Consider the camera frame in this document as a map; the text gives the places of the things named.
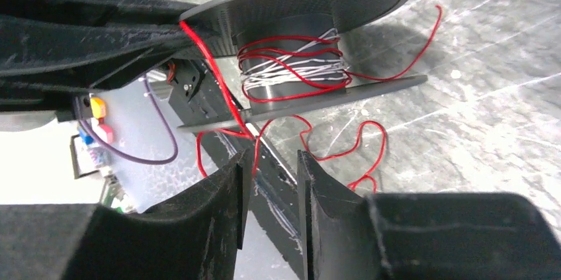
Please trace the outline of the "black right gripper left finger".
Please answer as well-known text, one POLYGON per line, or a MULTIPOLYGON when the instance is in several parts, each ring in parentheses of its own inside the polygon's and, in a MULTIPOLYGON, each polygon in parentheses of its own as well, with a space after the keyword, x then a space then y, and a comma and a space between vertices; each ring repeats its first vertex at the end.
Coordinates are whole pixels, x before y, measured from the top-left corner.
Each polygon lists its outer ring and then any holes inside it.
POLYGON ((142 214, 103 205, 3 205, 2 279, 232 279, 249 151, 142 214))

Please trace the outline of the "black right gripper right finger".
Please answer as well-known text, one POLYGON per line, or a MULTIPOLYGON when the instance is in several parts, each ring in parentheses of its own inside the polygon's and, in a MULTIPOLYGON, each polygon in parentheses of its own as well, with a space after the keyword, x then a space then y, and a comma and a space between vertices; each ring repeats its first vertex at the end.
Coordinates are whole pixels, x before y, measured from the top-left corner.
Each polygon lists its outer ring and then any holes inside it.
POLYGON ((559 279, 560 244, 514 193, 360 196, 298 152, 305 279, 559 279))

